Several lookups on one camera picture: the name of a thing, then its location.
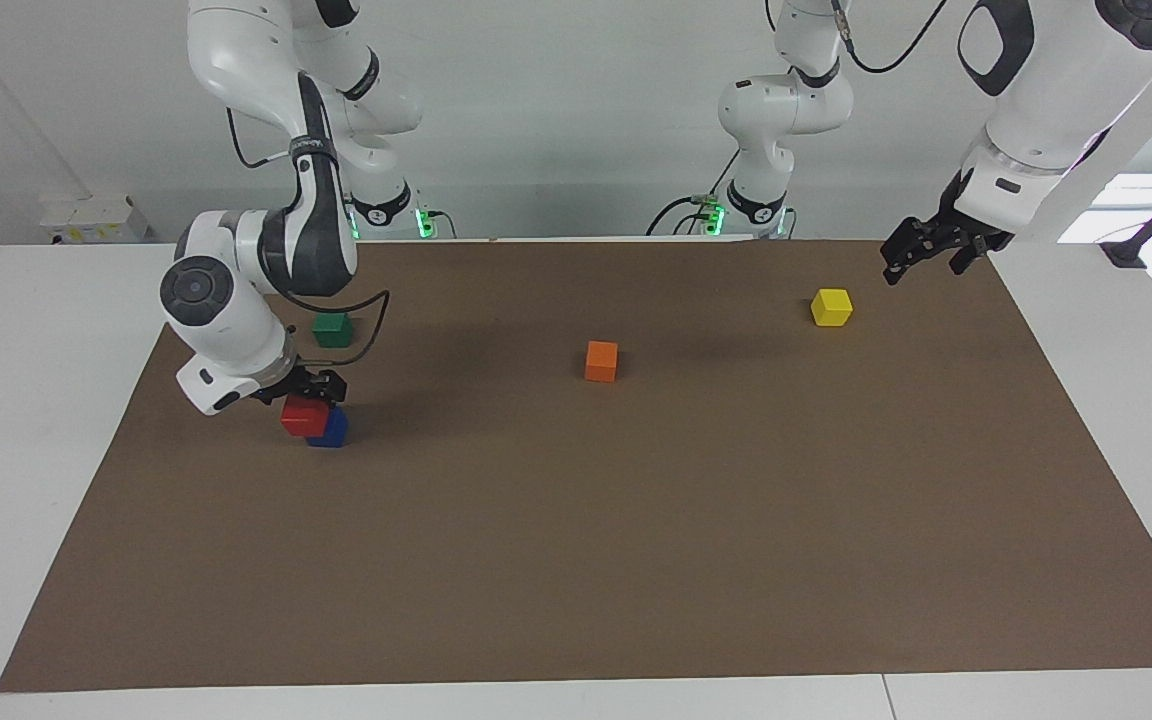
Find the red wooden block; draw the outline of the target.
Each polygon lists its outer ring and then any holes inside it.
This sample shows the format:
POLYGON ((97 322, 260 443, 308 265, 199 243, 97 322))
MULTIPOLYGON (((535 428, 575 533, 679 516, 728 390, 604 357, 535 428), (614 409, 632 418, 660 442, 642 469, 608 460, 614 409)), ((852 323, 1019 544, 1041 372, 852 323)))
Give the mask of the red wooden block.
POLYGON ((324 432, 328 404, 321 397, 294 397, 282 406, 280 424, 289 435, 297 438, 317 437, 324 432))

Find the blue wooden block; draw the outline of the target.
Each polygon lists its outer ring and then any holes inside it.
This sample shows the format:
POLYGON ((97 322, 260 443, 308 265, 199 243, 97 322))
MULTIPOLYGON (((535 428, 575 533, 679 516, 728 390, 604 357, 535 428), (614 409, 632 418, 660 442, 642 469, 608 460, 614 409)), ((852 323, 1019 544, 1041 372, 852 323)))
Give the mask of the blue wooden block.
POLYGON ((324 432, 317 437, 308 437, 306 446, 314 448, 343 448, 347 445, 349 419, 342 406, 334 406, 326 416, 324 432))

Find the yellow wooden block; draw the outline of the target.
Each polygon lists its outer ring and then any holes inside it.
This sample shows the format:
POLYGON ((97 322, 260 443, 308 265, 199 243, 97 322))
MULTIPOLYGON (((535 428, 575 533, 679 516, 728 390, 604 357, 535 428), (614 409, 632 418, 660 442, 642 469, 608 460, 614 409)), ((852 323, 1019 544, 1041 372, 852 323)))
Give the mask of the yellow wooden block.
POLYGON ((849 323, 854 306, 850 293, 844 288, 819 288, 814 291, 810 310, 817 327, 838 328, 849 323))

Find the white cardboard box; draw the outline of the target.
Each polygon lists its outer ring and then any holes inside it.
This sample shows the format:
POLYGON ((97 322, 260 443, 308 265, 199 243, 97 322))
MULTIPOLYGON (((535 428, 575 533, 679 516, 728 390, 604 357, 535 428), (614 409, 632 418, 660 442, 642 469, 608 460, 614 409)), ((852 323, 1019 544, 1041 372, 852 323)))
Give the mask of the white cardboard box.
POLYGON ((145 214, 128 195, 45 202, 38 228, 50 243, 143 243, 154 238, 145 214))

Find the brown paper table mat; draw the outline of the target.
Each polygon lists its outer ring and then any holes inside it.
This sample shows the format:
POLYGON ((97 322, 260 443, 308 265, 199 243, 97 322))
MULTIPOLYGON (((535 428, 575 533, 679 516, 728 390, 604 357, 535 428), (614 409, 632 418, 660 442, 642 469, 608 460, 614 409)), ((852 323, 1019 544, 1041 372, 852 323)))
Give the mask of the brown paper table mat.
POLYGON ((347 445, 198 414, 162 331, 0 692, 1152 667, 1149 530, 995 260, 362 258, 347 445))

